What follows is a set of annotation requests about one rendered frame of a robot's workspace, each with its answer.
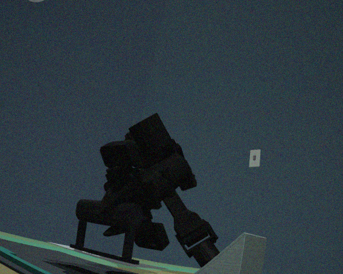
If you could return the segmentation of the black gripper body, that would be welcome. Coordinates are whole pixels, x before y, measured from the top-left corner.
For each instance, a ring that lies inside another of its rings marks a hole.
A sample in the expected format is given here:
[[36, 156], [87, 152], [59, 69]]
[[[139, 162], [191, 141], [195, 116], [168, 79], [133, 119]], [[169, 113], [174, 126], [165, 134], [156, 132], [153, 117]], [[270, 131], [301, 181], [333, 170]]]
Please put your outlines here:
[[[160, 201], [176, 195], [175, 176], [166, 166], [154, 164], [148, 169], [143, 168], [140, 173], [142, 162], [133, 140], [110, 142], [102, 146], [100, 152], [105, 167], [119, 166], [115, 173], [132, 173], [135, 176], [139, 191], [128, 199], [130, 203], [139, 204], [143, 217], [149, 217], [150, 221], [153, 218], [150, 210], [160, 209]], [[136, 232], [134, 242], [138, 247], [163, 251], [170, 243], [165, 227], [163, 223], [152, 223], [152, 226], [154, 232], [151, 234]]]

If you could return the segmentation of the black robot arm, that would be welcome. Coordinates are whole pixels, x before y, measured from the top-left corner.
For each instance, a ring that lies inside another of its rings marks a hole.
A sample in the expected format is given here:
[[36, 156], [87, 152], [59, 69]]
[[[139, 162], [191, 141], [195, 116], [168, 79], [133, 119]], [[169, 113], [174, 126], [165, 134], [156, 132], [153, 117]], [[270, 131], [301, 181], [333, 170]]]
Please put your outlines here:
[[[180, 187], [184, 191], [197, 186], [196, 176], [185, 160], [181, 146], [171, 139], [158, 113], [136, 123], [129, 130], [125, 140], [133, 140], [136, 144], [142, 162], [140, 173], [143, 168], [161, 164], [174, 174], [176, 188]], [[209, 222], [188, 210], [177, 192], [174, 197], [166, 197], [163, 202], [174, 218], [176, 239], [189, 258], [194, 256], [200, 267], [203, 267], [220, 253], [214, 245], [218, 236]], [[210, 237], [203, 240], [208, 234]], [[200, 240], [203, 241], [189, 250], [185, 248], [185, 244], [190, 247]]]

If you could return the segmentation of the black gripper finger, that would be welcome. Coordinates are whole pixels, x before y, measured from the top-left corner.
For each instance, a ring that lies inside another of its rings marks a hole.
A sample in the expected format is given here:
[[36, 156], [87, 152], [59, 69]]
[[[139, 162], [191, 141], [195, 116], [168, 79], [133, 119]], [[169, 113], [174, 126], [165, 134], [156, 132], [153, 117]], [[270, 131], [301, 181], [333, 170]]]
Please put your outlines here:
[[95, 216], [101, 216], [123, 203], [139, 191], [132, 173], [107, 173], [108, 189], [95, 210]]
[[[147, 234], [151, 234], [154, 232], [154, 228], [152, 226], [152, 223], [150, 221], [149, 217], [142, 217], [142, 222], [141, 222], [141, 226], [138, 229], [135, 229], [136, 232], [142, 232], [142, 233], [147, 233]], [[105, 230], [105, 232], [103, 233], [104, 236], [110, 237], [110, 236], [114, 236], [117, 234], [123, 234], [126, 232], [126, 229], [124, 228], [119, 228], [119, 227], [114, 227], [111, 226], [109, 227], [107, 230]]]

